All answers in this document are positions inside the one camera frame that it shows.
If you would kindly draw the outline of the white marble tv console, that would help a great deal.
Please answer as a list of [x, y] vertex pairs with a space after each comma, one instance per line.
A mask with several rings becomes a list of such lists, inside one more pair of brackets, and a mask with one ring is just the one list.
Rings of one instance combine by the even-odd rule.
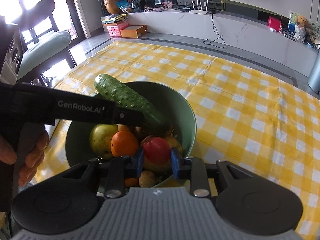
[[131, 25], [147, 25], [151, 33], [209, 39], [249, 51], [281, 63], [308, 76], [317, 52], [266, 25], [225, 14], [191, 14], [178, 10], [135, 12], [128, 15]]

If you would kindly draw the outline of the yellow checkered tablecloth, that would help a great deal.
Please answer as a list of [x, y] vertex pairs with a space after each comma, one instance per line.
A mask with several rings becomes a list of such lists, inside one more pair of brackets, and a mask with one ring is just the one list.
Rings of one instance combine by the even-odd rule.
[[192, 154], [228, 159], [287, 187], [303, 203], [297, 232], [319, 238], [319, 100], [276, 77], [219, 57], [144, 43], [114, 42], [55, 84], [95, 93], [106, 73], [122, 82], [151, 81], [190, 103], [197, 137]]

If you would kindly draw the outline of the silver trash can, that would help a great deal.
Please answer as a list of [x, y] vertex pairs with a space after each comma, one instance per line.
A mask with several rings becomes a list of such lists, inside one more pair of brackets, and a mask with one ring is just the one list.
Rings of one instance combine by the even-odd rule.
[[308, 77], [307, 83], [309, 87], [316, 93], [320, 92], [320, 53], [318, 51], [313, 68]]

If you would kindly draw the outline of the red tomato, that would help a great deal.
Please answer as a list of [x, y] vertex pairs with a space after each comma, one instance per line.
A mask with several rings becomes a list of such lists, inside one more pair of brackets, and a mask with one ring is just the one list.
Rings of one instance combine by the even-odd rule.
[[160, 137], [147, 137], [142, 141], [144, 155], [155, 165], [164, 165], [171, 158], [171, 148], [167, 141]]

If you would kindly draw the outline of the pink boxes stack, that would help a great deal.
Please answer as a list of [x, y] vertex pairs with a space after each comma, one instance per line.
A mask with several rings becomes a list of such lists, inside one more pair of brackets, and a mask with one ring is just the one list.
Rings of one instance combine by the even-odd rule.
[[107, 31], [111, 37], [121, 37], [121, 31], [129, 27], [128, 22], [122, 22], [118, 25], [108, 25]]

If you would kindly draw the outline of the wooden chair with cushion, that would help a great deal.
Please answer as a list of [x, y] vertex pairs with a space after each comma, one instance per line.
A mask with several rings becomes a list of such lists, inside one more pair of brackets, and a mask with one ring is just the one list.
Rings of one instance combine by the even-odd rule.
[[[53, 65], [66, 60], [69, 68], [76, 66], [69, 51], [71, 35], [67, 30], [59, 30], [53, 18], [54, 0], [40, 0], [29, 10], [13, 20], [20, 32], [29, 31], [31, 40], [21, 37], [23, 57], [17, 74], [18, 83], [31, 83], [35, 79], [45, 85], [42, 74]], [[51, 27], [40, 34], [35, 34], [34, 28], [49, 19]]]

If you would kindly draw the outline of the red box on shelf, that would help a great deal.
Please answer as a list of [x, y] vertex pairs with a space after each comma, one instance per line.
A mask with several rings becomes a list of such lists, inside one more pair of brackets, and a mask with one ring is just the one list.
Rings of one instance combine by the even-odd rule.
[[268, 28], [272, 32], [280, 32], [281, 31], [281, 21], [275, 17], [268, 17]]

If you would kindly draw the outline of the orange shoebox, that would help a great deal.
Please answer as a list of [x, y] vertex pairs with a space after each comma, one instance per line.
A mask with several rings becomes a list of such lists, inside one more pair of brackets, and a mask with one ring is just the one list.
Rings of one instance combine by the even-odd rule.
[[146, 25], [131, 25], [120, 31], [122, 38], [139, 38], [147, 32]]

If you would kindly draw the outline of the orange mandarin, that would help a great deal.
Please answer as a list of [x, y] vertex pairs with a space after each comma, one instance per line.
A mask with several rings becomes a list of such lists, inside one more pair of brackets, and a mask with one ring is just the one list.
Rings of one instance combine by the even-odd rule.
[[111, 140], [111, 153], [114, 157], [134, 156], [139, 149], [135, 135], [129, 131], [117, 132]]

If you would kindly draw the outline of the bronze round vase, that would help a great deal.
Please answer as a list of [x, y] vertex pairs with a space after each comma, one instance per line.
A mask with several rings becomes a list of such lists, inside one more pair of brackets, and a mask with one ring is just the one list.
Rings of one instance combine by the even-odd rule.
[[104, 5], [106, 7], [106, 10], [110, 14], [118, 14], [121, 13], [122, 10], [117, 6], [117, 2], [120, 2], [123, 0], [104, 0]]

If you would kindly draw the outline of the white wifi router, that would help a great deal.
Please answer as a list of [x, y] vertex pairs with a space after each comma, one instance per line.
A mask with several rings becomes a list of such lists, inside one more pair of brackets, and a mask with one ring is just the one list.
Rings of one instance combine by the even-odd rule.
[[189, 11], [191, 14], [205, 15], [208, 13], [208, 0], [191, 0], [192, 9]]

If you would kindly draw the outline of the red-green apple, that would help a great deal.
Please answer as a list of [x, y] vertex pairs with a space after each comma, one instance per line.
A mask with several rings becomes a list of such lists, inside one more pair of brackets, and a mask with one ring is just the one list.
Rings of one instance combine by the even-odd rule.
[[102, 157], [104, 159], [111, 158], [111, 140], [117, 132], [117, 125], [95, 125], [89, 135], [89, 144], [92, 151], [97, 156]]

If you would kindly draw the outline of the green colander bowl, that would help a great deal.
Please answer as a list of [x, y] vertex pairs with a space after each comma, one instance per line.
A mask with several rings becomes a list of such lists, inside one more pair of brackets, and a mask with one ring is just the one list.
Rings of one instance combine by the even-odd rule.
[[[175, 90], [152, 82], [119, 81], [95, 82], [97, 99], [115, 102], [121, 108], [138, 110], [144, 114], [145, 124], [138, 135], [141, 142], [148, 135], [164, 137], [170, 146], [181, 147], [182, 156], [191, 153], [196, 139], [196, 120], [189, 103]], [[117, 125], [90, 124], [73, 121], [66, 137], [66, 156], [74, 179], [80, 179], [91, 167], [95, 184], [104, 191], [108, 168], [114, 156], [112, 137], [120, 131]]]

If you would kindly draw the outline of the green cucumber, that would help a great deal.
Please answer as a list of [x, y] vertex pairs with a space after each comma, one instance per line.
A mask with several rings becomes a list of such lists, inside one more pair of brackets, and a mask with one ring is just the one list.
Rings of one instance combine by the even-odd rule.
[[163, 136], [171, 128], [170, 121], [148, 99], [141, 96], [126, 84], [108, 74], [99, 74], [94, 80], [97, 92], [116, 106], [139, 111], [144, 121], [139, 126], [145, 131]]

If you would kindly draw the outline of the brown kiwi upper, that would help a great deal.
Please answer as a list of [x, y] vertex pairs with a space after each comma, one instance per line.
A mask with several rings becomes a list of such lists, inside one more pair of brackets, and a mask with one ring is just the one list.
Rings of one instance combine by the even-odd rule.
[[139, 178], [139, 185], [142, 188], [150, 188], [156, 185], [156, 176], [151, 171], [143, 171]]

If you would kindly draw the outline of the teddy bear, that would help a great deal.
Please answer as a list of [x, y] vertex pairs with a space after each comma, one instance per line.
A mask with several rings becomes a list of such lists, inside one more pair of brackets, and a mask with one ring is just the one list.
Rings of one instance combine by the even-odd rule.
[[295, 40], [304, 43], [309, 22], [304, 16], [298, 16], [295, 25]]

